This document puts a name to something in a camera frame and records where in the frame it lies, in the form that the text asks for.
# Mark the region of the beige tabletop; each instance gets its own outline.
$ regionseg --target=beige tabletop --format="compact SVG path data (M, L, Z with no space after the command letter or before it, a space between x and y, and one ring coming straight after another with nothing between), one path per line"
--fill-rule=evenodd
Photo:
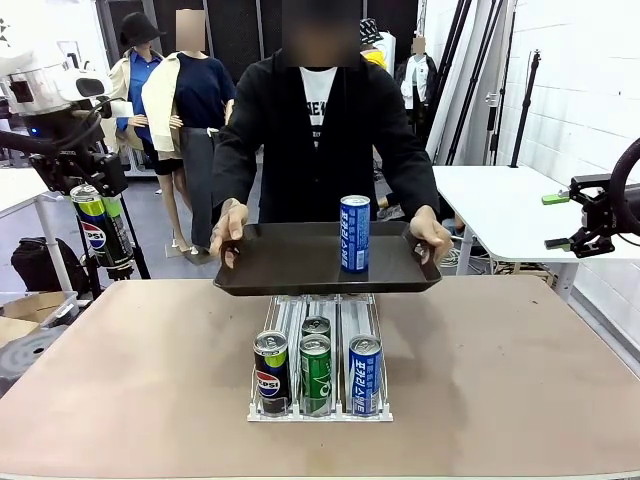
M640 382L538 279L447 278L425 294L381 296L395 419L385 424L247 422L267 304L206 280L113 285L0 400L0 472L640 472Z

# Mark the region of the blue can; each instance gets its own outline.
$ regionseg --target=blue can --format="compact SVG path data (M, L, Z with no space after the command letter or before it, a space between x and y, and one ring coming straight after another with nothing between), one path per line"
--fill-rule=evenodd
M357 335L349 346L351 413L369 417L378 413L382 342L373 335Z
M362 273L369 269L369 221L371 201L350 195L340 201L340 243L342 269Z

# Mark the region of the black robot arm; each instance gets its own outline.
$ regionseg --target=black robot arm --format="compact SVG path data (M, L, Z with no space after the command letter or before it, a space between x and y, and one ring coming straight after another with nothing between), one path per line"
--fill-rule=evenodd
M578 258L587 258L613 252L613 235L631 233L640 236L640 184L627 185L638 160L640 139L622 155L611 175L572 178L567 196L583 205L582 228L571 238L547 240L546 247L563 248ZM595 197L584 193L590 188L598 189Z

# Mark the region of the can dispenser rack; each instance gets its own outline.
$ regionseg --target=can dispenser rack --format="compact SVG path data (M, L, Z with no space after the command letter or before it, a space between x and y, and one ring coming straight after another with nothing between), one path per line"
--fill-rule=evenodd
M301 402L300 340L302 323L309 316L322 316L331 322L331 408L321 417L306 415ZM265 415L255 379L251 376L249 400L250 422L391 422L387 371L384 348L380 361L380 395L377 414L367 417L353 415L349 384L349 344L360 334L374 335L382 341L380 322L373 294L327 295L271 298L264 330L282 332L288 340L289 378L292 404L285 415Z

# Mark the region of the beverage can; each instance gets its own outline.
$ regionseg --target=beverage can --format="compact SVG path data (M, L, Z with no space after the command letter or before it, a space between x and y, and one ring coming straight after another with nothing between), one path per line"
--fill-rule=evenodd
M88 184L71 190L71 201L98 264L113 269L129 263L133 247L119 212L120 201L103 199L98 190Z
M331 321L325 317L307 317L302 322L302 336L319 334L331 338Z
M373 335L357 335L349 347L351 412L357 416L378 413L382 342Z
M291 406L287 337L280 332L262 332L253 343L253 352L264 413L285 415Z
M306 415L319 417L331 413L331 341L311 334L300 341L302 407Z
M340 257L342 269L362 273L369 268L371 201L350 195L340 201Z

